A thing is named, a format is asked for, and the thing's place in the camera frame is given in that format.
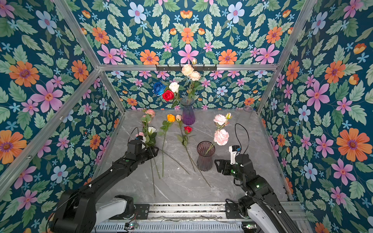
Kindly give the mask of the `dark smoky glass vase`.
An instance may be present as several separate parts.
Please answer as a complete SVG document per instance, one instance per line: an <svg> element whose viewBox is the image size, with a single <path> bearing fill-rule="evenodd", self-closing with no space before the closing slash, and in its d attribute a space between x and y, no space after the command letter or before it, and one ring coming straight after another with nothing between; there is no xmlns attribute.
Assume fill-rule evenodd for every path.
<svg viewBox="0 0 373 233"><path fill-rule="evenodd" d="M209 141L202 141L197 146L198 160L197 168L200 171L209 171L213 166L213 155L215 154L215 146Z"/></svg>

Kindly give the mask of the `light pink peony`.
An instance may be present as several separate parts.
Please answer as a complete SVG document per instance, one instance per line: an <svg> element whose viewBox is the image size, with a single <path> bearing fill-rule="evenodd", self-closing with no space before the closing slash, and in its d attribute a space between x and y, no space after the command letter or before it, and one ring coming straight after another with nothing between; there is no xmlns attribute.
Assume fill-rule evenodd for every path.
<svg viewBox="0 0 373 233"><path fill-rule="evenodd" d="M232 118L231 113L227 113L226 115L217 114L213 121L217 127L214 133L214 140L210 144L209 148L205 152L204 155L208 155L208 153L213 149L215 145L224 146L227 144L229 140L229 133L224 129L227 125L229 125L229 120Z"/></svg>

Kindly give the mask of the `purple blue glass vase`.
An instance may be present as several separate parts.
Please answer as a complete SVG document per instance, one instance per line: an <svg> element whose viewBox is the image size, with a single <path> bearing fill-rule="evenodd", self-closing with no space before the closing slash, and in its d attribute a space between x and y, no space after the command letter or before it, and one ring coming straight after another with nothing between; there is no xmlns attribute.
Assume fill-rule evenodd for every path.
<svg viewBox="0 0 373 233"><path fill-rule="evenodd" d="M184 97L180 101L180 105L182 106L183 112L182 112L182 122L186 126L191 126L195 123L195 114L193 110L194 105L194 99Z"/></svg>

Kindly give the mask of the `red artificial rose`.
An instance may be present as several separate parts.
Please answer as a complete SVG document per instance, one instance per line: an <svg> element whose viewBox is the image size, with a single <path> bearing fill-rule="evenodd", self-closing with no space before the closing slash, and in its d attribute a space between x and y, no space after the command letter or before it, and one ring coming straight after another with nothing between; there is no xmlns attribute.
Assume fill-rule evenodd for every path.
<svg viewBox="0 0 373 233"><path fill-rule="evenodd" d="M171 90L167 90L162 94L162 98L167 102L172 102L175 98L175 95Z"/></svg>

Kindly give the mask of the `blue artificial rose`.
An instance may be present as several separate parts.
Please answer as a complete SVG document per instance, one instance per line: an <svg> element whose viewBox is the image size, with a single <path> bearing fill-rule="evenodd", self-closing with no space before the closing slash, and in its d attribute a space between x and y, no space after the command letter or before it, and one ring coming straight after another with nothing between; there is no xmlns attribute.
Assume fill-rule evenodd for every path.
<svg viewBox="0 0 373 233"><path fill-rule="evenodd" d="M165 92L166 86L162 82L157 82L153 85L153 93L156 96L162 96Z"/></svg>

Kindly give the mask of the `cream pink peony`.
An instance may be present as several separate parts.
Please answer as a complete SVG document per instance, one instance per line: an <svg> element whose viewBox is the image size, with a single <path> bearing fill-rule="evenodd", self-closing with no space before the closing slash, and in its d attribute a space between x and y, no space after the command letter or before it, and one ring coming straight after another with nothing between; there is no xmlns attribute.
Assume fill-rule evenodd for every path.
<svg viewBox="0 0 373 233"><path fill-rule="evenodd" d="M191 65L196 65L197 64L197 59L193 59L191 61ZM188 78L190 81L189 86L188 86L188 98L193 98L195 95L195 88L197 86L197 82L200 81L201 79L201 74L198 71L192 71L191 69L185 69L182 70L182 74Z"/></svg>

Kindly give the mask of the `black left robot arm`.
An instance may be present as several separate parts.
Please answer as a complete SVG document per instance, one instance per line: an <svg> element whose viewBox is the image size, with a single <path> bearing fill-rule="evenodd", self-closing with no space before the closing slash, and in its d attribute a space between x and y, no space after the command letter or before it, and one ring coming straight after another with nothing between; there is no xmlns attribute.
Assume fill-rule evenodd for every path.
<svg viewBox="0 0 373 233"><path fill-rule="evenodd" d="M107 171L79 189L61 195L53 220L49 222L50 230L53 233L90 233L99 220L97 201L140 164L157 157L158 152L158 147L146 146L140 139L129 141L124 156Z"/></svg>

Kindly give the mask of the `clear glass vase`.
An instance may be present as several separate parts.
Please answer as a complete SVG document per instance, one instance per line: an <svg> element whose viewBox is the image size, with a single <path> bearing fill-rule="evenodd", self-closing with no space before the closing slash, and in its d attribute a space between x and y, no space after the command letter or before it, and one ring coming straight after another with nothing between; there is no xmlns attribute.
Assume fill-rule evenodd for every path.
<svg viewBox="0 0 373 233"><path fill-rule="evenodd" d="M250 105L246 105L243 107L243 110L247 113L252 113L254 111L254 108Z"/></svg>

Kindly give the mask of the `pink carnation top flower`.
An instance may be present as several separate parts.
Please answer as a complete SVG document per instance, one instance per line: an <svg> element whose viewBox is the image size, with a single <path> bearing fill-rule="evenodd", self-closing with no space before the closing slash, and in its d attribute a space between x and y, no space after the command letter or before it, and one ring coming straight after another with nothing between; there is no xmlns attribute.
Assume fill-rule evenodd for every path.
<svg viewBox="0 0 373 233"><path fill-rule="evenodd" d="M144 110L144 115L141 118L143 123L150 123L155 117L155 111L152 109Z"/></svg>

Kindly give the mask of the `orange artificial flower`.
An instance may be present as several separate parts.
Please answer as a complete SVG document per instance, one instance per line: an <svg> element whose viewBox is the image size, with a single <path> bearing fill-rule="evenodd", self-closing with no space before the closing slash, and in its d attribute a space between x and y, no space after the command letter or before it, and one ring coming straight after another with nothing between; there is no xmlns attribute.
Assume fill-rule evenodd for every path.
<svg viewBox="0 0 373 233"><path fill-rule="evenodd" d="M165 169L165 159L164 159L164 146L165 146L165 141L166 141L166 136L167 132L172 126L172 124L176 121L176 117L173 114L167 114L166 120L163 121L162 126L160 127L161 130L161 135L163 136L163 141L162 141L162 147L161 147L161 152L162 152L162 177L164 177L164 169Z"/></svg>

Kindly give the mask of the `red rose at pile edge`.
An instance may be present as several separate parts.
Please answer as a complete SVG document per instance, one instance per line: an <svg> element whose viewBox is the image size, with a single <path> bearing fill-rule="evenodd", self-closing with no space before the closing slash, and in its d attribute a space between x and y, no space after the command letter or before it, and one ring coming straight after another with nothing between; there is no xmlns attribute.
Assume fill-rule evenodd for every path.
<svg viewBox="0 0 373 233"><path fill-rule="evenodd" d="M210 183L207 181L207 179L202 174L202 172L197 168L197 164L193 161L193 159L191 157L191 154L189 153L189 150L187 148L188 143L189 143L189 135L192 133L193 129L190 126L183 126L182 122L178 122L178 126L179 126L180 133L181 133L181 135L179 137L179 141L181 142L183 148L185 149L185 151L187 153L187 156L189 158L189 161L191 162L193 171L196 172L196 173L199 172L199 174L201 175L203 180L206 182L208 187L211 188Z"/></svg>

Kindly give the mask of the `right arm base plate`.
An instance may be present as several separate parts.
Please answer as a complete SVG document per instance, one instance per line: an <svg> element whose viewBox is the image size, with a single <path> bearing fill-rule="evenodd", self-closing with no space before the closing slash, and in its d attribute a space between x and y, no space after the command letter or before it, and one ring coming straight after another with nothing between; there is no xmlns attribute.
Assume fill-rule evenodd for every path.
<svg viewBox="0 0 373 233"><path fill-rule="evenodd" d="M225 201L225 215L227 219L249 219L248 215L240 212L238 204L230 200Z"/></svg>

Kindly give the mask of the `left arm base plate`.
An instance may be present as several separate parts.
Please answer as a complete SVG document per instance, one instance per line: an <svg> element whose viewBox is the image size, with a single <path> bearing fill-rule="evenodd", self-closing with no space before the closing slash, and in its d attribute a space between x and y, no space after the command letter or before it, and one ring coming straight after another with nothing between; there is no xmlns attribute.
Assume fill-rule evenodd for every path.
<svg viewBox="0 0 373 233"><path fill-rule="evenodd" d="M110 220L131 220L131 219L140 219L145 220L148 218L150 211L149 204L129 204L128 207L125 208L122 214L113 216Z"/></svg>

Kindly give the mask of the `aluminium front rail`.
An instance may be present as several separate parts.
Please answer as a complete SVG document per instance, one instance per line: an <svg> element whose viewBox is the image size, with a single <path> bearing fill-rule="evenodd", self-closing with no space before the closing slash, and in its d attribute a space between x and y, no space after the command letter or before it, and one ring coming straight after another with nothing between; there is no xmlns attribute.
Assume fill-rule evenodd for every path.
<svg viewBox="0 0 373 233"><path fill-rule="evenodd" d="M202 202L202 203L148 203L150 211L148 218L151 219L227 219L225 215L225 202ZM96 224L109 221L113 216L122 214L124 200L113 199L108 203L96 205Z"/></svg>

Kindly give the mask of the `black wall hook rack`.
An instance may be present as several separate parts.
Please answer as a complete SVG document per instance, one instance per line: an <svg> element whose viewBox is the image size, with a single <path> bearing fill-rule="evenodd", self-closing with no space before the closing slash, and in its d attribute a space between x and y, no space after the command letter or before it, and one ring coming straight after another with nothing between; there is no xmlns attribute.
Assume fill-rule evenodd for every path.
<svg viewBox="0 0 373 233"><path fill-rule="evenodd" d="M191 64L178 64L178 65L156 65L156 71L182 71L185 69L191 69L192 71L217 71L217 65L191 65Z"/></svg>

